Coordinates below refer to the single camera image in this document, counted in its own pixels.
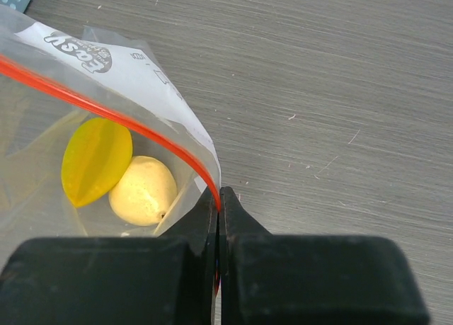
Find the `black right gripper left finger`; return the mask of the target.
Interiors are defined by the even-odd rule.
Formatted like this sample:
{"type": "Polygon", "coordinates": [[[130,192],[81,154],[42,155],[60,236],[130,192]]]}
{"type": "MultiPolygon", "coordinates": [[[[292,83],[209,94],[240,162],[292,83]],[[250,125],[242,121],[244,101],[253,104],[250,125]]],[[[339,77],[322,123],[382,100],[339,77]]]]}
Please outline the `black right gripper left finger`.
{"type": "Polygon", "coordinates": [[[206,190],[158,237],[38,237],[1,272],[2,324],[212,324],[217,208],[206,190]]]}

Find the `clear zip bag orange zipper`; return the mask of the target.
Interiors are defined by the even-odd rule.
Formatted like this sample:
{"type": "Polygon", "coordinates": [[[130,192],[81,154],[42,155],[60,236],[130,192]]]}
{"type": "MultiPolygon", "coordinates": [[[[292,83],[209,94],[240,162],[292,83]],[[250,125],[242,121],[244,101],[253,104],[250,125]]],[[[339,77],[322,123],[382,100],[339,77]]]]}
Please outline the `clear zip bag orange zipper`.
{"type": "Polygon", "coordinates": [[[159,236],[203,193],[212,138],[148,44],[1,7],[1,262],[35,237],[159,236]]]}

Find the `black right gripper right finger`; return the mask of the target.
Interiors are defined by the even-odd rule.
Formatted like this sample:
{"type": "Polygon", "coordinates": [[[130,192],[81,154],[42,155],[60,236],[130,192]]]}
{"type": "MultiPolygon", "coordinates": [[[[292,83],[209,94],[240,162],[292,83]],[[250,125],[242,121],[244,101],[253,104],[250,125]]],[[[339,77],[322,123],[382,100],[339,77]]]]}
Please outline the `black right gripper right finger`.
{"type": "Polygon", "coordinates": [[[223,324],[429,324],[409,262],[392,240],[272,234],[220,192],[223,324]]]}

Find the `yellow star fruit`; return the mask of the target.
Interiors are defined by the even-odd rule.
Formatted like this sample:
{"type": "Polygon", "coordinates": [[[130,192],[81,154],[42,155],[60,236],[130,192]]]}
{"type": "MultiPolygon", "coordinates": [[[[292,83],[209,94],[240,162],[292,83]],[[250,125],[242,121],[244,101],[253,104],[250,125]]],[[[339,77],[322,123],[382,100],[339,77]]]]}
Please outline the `yellow star fruit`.
{"type": "Polygon", "coordinates": [[[132,158],[132,136],[123,125],[92,118],[72,135],[62,159],[63,191],[74,207],[105,195],[121,179],[132,158]]]}

